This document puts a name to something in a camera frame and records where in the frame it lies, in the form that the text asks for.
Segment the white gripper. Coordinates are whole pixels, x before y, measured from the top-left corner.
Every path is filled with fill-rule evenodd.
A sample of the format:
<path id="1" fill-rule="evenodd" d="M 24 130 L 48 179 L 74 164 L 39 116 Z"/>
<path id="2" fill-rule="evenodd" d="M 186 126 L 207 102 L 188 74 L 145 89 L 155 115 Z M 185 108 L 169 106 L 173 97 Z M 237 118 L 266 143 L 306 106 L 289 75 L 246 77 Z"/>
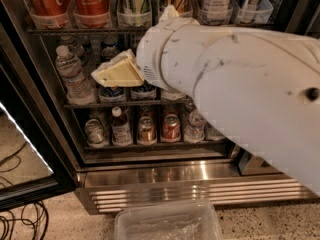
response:
<path id="1" fill-rule="evenodd" d="M 91 73 L 93 79 L 103 87 L 136 87 L 145 78 L 169 92 L 200 96 L 199 59 L 206 43 L 205 27 L 191 18 L 178 17 L 173 5 L 166 6 L 160 23 L 142 37 L 136 57 L 131 49 L 119 53 L 101 63 Z"/>

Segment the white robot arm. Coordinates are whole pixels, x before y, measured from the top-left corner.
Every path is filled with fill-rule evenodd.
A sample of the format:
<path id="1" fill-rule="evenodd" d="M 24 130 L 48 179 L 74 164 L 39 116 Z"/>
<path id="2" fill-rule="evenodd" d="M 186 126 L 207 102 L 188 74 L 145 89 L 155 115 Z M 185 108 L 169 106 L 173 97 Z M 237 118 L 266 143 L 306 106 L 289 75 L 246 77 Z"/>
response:
<path id="1" fill-rule="evenodd" d="M 92 73 L 104 87 L 148 82 L 189 96 L 246 151 L 320 195 L 320 40 L 206 26 L 167 7 L 136 51 Z"/>

